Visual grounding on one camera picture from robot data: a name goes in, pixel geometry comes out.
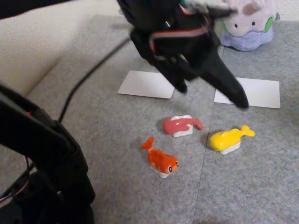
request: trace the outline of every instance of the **floor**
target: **floor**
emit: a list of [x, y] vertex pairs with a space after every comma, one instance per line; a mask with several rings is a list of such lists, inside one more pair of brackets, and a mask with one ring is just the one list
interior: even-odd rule
[[[73, 49], [29, 96], [57, 118], [73, 85], [128, 35], [122, 17], [96, 16]], [[130, 43], [80, 88], [63, 124], [79, 142], [96, 192], [96, 224], [288, 224], [299, 222], [299, 23], [278, 21], [275, 39], [251, 52], [222, 48], [237, 77], [280, 82], [281, 109], [215, 104], [215, 89], [202, 80], [186, 96], [170, 100], [118, 95], [129, 70], [156, 71]], [[173, 138], [164, 118], [190, 114], [203, 131]], [[246, 124], [256, 132], [226, 156], [207, 146], [216, 131]], [[154, 147], [178, 157], [178, 171], [162, 179], [140, 149], [149, 136]], [[1, 150], [0, 191], [24, 169], [21, 156]]]

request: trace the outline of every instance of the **plush toy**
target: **plush toy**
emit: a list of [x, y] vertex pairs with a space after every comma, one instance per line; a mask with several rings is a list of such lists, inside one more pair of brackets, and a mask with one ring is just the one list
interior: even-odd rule
[[223, 22], [223, 46], [249, 51], [273, 39], [275, 0], [229, 0], [229, 5], [238, 13]]

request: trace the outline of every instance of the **black metal frame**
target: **black metal frame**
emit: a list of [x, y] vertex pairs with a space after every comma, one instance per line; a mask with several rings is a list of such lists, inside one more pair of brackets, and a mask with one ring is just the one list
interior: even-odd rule
[[[26, 188], [0, 209], [0, 224], [92, 224], [95, 192], [88, 165], [61, 123], [1, 84], [0, 123], [0, 144], [30, 158], [37, 169]], [[12, 194], [25, 177], [14, 183]]]

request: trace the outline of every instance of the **yellow fish toy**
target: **yellow fish toy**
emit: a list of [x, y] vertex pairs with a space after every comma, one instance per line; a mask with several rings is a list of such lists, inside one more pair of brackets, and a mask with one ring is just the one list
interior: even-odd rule
[[234, 128], [213, 134], [210, 138], [210, 146], [222, 155], [226, 155], [240, 148], [242, 136], [253, 137], [255, 134], [247, 125], [243, 125], [241, 130]]

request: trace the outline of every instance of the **white card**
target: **white card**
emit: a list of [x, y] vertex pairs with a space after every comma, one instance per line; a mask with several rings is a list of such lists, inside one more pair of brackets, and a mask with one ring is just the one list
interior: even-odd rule
[[[250, 78], [237, 78], [237, 80], [245, 90], [249, 106], [280, 108], [279, 82]], [[214, 102], [232, 104], [218, 90], [216, 90]]]
[[172, 97], [174, 87], [161, 73], [129, 71], [117, 93], [143, 97]]

